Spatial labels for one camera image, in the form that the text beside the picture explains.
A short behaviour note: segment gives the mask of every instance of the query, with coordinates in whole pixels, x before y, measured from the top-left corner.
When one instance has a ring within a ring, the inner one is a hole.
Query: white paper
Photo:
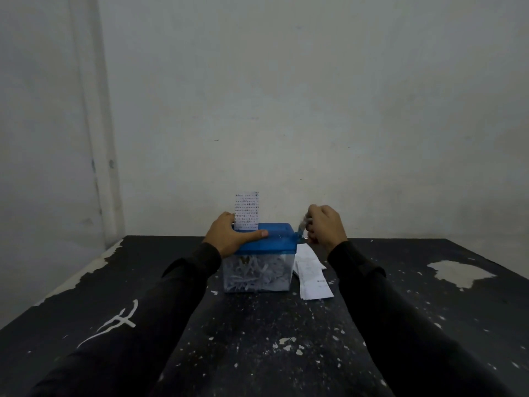
[[[236,230],[259,229],[259,192],[241,192],[235,195]]]
[[[314,262],[298,266],[299,291],[302,300],[319,300],[334,297],[321,268]]]
[[[301,263],[303,265],[307,262],[315,263],[318,267],[321,268],[321,270],[327,269],[327,267],[321,264],[320,260],[318,259],[318,256],[316,256],[316,254],[308,244],[298,244],[296,256],[294,257],[294,273],[296,274],[296,276],[299,277],[298,263]]]

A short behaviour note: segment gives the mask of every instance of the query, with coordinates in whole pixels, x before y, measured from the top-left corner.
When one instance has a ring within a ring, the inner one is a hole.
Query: person's left hand
[[[222,259],[233,255],[242,244],[268,237],[267,230],[237,232],[231,226],[234,221],[234,213],[222,213],[218,219],[213,222],[206,234],[206,238],[202,241],[217,248]]]

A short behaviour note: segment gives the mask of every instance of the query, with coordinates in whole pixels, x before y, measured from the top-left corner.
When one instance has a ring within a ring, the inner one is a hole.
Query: black tabletop surface
[[[108,265],[0,330],[0,397],[27,393],[200,240],[125,237]],[[353,242],[424,315],[515,393],[529,396],[529,280],[448,240]],[[315,251],[325,262],[322,251]],[[461,292],[435,279],[436,271],[427,267],[441,260],[478,266],[497,277],[477,280]],[[334,280],[335,297],[303,301],[295,277],[289,292],[224,294],[220,270],[210,278],[152,395],[391,396],[347,312],[333,269],[324,275]],[[281,345],[281,338],[290,340]]]

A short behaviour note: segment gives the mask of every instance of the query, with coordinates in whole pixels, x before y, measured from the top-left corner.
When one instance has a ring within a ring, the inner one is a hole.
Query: black long-sleeve shirt
[[[512,395],[409,305],[384,271],[349,241],[334,248],[327,261],[374,363],[396,396]],[[128,314],[122,311],[121,320],[109,321],[99,335],[81,343],[30,396],[147,395],[202,300],[208,277],[220,265],[220,254],[208,243],[173,262]]]

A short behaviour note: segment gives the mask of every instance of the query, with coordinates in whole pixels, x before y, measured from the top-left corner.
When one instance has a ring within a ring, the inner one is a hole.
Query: blue plastic lid
[[[248,242],[241,246],[236,255],[295,254],[297,233],[288,223],[259,223],[260,230],[268,230],[268,237]]]

